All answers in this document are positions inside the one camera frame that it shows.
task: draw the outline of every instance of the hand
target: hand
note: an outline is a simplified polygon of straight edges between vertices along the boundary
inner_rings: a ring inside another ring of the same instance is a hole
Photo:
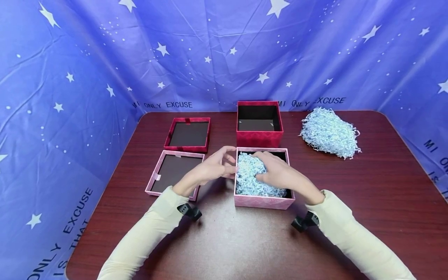
[[[205,185],[208,181],[219,177],[235,179],[237,168],[234,164],[236,160],[227,152],[236,150],[232,146],[222,147],[185,174],[179,183],[174,185],[173,191],[178,195],[188,197],[198,185]]]
[[[323,202],[325,196],[302,173],[289,166],[279,157],[270,152],[256,152],[252,156],[259,158],[266,166],[265,174],[258,174],[258,181],[279,189],[290,189],[300,193],[308,205],[316,205]]]

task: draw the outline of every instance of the blue shredded paper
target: blue shredded paper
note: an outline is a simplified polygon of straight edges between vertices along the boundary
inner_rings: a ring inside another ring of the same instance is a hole
[[[299,136],[316,151],[335,154],[343,159],[361,152],[356,127],[341,120],[332,109],[317,107],[306,116]]]
[[[238,172],[237,172],[237,194],[269,196],[269,197],[286,197],[286,189],[278,189],[258,181],[255,178],[257,174],[266,173],[266,167],[263,162],[256,157],[252,157],[247,153],[241,153],[238,156]]]

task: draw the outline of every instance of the person's left hand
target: person's left hand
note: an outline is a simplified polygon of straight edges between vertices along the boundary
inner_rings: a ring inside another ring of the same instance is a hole
[[[185,176],[173,186],[173,191],[178,195],[188,197],[191,191],[198,185],[205,185],[208,181],[219,177],[235,179],[237,168],[234,164],[236,163],[236,160],[227,152],[236,150],[237,149],[233,146],[222,147],[185,174]]]

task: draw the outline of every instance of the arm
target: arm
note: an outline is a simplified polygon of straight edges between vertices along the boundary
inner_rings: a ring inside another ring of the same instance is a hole
[[[415,280],[404,263],[375,235],[358,223],[334,193],[323,190],[325,199],[306,208],[319,218],[319,229],[372,280]]]
[[[157,244],[179,225],[177,210],[188,198],[168,187],[129,230],[104,263],[98,280],[130,280]]]
[[[302,173],[268,152],[257,152],[267,173],[257,180],[294,190],[319,219],[319,229],[371,280],[415,280],[404,263],[375,235],[359,224],[348,208],[328,190],[320,192]]]
[[[235,177],[237,169],[231,165],[235,159],[227,154],[235,150],[232,146],[222,147],[189,171],[174,187],[168,187],[118,243],[97,279],[132,279],[157,244],[179,225],[182,214],[177,207],[188,201],[192,190],[219,177]]]

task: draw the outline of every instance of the person's right hand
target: person's right hand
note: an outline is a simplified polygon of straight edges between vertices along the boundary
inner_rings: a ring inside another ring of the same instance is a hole
[[[279,157],[270,152],[256,152],[252,155],[259,158],[266,166],[265,174],[258,174],[258,181],[279,189],[290,189],[300,193],[308,205],[316,205],[323,202],[325,196],[302,173],[289,166]]]

